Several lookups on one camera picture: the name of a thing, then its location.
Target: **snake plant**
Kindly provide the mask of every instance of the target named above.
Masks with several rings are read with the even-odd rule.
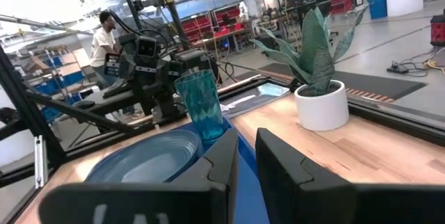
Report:
[[[339,41],[334,55],[331,55],[328,47],[330,33],[327,22],[329,17],[324,18],[318,8],[310,10],[303,20],[301,53],[297,53],[293,45],[285,40],[276,38],[268,29],[261,28],[274,38],[280,47],[279,51],[267,48],[258,40],[250,41],[261,47],[269,58],[288,64],[294,77],[299,82],[308,85],[311,96],[326,95],[335,71],[334,64],[351,46],[355,27],[362,21],[366,9],[367,7],[360,12],[353,27]]]

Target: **white t-shirt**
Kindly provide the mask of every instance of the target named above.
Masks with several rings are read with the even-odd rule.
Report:
[[[103,27],[97,29],[96,33],[92,36],[91,66],[103,66],[105,64],[106,51],[102,46],[108,45],[113,48],[115,43],[113,33],[107,33]]]

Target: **potted plant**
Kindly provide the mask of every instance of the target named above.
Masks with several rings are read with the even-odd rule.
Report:
[[[264,30],[274,38],[280,50],[269,49],[258,40],[250,40],[261,47],[274,61],[286,63],[294,77],[303,83],[295,92],[300,124],[313,131],[327,131],[343,126],[349,120],[348,101],[345,84],[331,80],[334,64],[348,51],[353,41],[355,27],[363,18],[363,9],[353,27],[339,41],[331,55],[329,50],[329,30],[327,21],[320,10],[310,10],[302,25],[302,51],[297,53],[293,45],[276,38],[272,32]]]

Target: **blue bin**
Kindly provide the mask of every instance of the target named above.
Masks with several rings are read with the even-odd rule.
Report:
[[[368,0],[371,19],[388,16],[387,0]]]

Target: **white flower pot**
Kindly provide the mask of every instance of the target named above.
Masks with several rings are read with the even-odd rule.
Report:
[[[328,131],[343,126],[349,120],[348,99],[345,84],[331,80],[340,86],[336,91],[317,97],[305,97],[299,94],[307,85],[295,91],[300,124],[312,131]]]

